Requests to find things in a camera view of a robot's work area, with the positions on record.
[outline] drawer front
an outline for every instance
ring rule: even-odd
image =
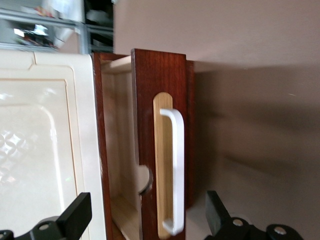
[[[146,240],[160,239],[163,230],[158,224],[153,101],[159,93],[168,93],[172,96],[173,108],[181,113],[184,120],[188,119],[187,61],[183,54],[141,49],[134,49],[131,56],[138,161],[140,165],[147,166],[153,176],[152,186],[141,195],[142,236]],[[185,231],[169,239],[185,239]]]
[[[108,239],[113,239],[112,221],[128,239],[140,239],[141,237],[144,240],[185,239],[184,227],[181,232],[173,235],[170,235],[163,228],[163,221],[172,219],[175,210],[172,199],[173,161],[172,149],[170,148],[173,139],[172,133],[167,134],[171,129],[171,122],[168,117],[163,116],[163,120],[158,122],[166,122],[167,127],[170,125],[167,128],[168,130],[164,131],[166,132],[164,135],[167,137],[163,142],[169,149],[166,156],[171,154],[171,159],[170,156],[169,159],[165,158],[162,161],[164,164],[159,167],[157,150],[158,152],[162,150],[158,149],[159,147],[155,144],[157,143],[155,140],[157,129],[155,120],[156,115],[160,116],[160,114],[155,114],[154,105],[159,96],[167,96],[170,99],[170,104],[163,106],[167,109],[179,111],[183,119],[182,133],[184,137],[180,137],[182,139],[179,142],[184,141],[185,145],[183,151],[185,158],[182,162],[185,176],[183,176],[182,182],[178,184],[182,191],[179,187],[175,189],[179,189],[185,196],[185,200],[180,200],[179,203],[181,204],[179,206],[189,207],[192,203],[193,189],[193,62],[186,61],[186,56],[183,54],[142,49],[133,49],[131,56],[127,57],[110,53],[94,53],[93,62]],[[137,166],[147,167],[149,172],[147,187],[139,193],[140,196],[136,191],[137,199],[133,201],[132,191],[133,189],[136,190],[136,185],[128,182],[128,179],[130,176],[137,176],[136,174],[139,171],[128,172],[129,169],[135,169],[136,167],[128,162],[128,157],[121,157],[125,155],[130,158],[130,161],[136,161]],[[131,180],[133,182],[139,181],[135,178]],[[117,190],[116,182],[121,182],[119,186],[121,189]],[[160,196],[159,192],[161,191],[159,191],[160,188],[157,183],[161,184],[163,182],[165,183],[162,188],[165,190],[160,193],[162,194]],[[184,226],[184,210],[182,212],[182,215],[179,216]],[[137,220],[122,222],[124,219],[131,218],[128,216],[137,216],[133,217]]]

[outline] dark wood panel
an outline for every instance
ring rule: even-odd
[[[95,110],[98,130],[98,144],[100,154],[101,166],[101,181],[103,194],[103,208],[106,236],[108,240],[113,240],[112,218],[111,218],[111,200],[109,191],[109,177],[108,177],[108,162],[107,162],[107,148],[106,148],[106,134],[105,134],[105,117],[104,117],[104,103],[102,92],[102,78],[101,78],[101,54],[93,53],[93,74],[94,74],[94,93],[95,93]]]
[[[119,228],[112,222],[113,240],[126,240]]]
[[[187,125],[185,129],[185,208],[194,203],[195,161],[195,72],[194,62],[186,62],[187,74]]]
[[[140,165],[146,165],[153,174],[151,188],[141,196],[142,236],[144,240],[159,240],[153,99],[158,93],[169,93],[173,97],[173,108],[179,110],[183,119],[188,121],[187,62],[183,54],[142,49],[132,50],[131,57],[138,160]],[[168,239],[185,238],[184,230]]]

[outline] shelving unit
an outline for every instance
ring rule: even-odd
[[[19,28],[21,26],[32,28],[32,26],[36,24],[43,25],[47,28],[47,37],[53,42],[55,47],[36,46],[31,44],[23,45],[17,43],[16,40],[18,35],[15,35],[14,28]],[[113,29],[111,27],[88,25],[78,21],[0,8],[0,49],[56,52],[59,51],[59,48],[68,40],[72,33],[78,35],[78,52],[80,54],[89,54],[93,51],[113,52],[113,47],[107,45],[113,44]],[[97,40],[97,42],[101,44],[94,45],[94,39],[99,38],[97,36],[100,36],[100,40]]]

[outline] white handle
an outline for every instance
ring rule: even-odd
[[[173,219],[162,225],[172,236],[181,233],[185,225],[185,126],[181,113],[176,109],[160,109],[162,116],[172,123],[172,167],[173,167]]]

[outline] wooden frame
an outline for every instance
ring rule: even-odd
[[[102,169],[104,214],[108,240],[113,240],[111,199],[108,178],[105,117],[103,104],[102,69],[106,62],[124,58],[112,53],[94,53],[94,78],[96,115],[98,125],[99,152]],[[121,64],[124,71],[128,64]],[[149,168],[153,181],[141,194],[141,233],[144,240],[159,240],[157,225],[156,165],[154,144],[153,98],[157,93],[167,92],[173,97],[173,107],[178,109],[185,120],[185,206],[193,203],[193,158],[194,158],[194,63],[187,61],[183,54],[133,49],[131,53],[133,109],[139,165]],[[170,240],[184,240],[185,231]]]

